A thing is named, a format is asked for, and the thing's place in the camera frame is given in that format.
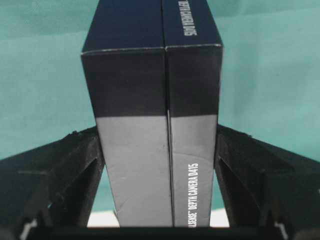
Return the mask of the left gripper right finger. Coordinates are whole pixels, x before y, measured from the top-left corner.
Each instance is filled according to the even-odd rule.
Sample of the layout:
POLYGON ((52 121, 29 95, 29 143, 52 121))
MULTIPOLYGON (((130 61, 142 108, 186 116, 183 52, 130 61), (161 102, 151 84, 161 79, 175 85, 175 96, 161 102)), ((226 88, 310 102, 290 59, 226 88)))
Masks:
POLYGON ((268 239, 320 237, 318 161, 219 125, 214 168, 229 225, 268 239))

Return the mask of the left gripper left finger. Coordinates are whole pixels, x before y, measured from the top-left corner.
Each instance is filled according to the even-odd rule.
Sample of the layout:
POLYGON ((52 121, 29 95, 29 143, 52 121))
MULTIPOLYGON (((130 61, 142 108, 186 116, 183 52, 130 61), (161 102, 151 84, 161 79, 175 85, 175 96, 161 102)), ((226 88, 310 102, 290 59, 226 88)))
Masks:
POLYGON ((25 239, 28 224, 86 227, 103 169, 96 127, 2 159, 1 239, 25 239))

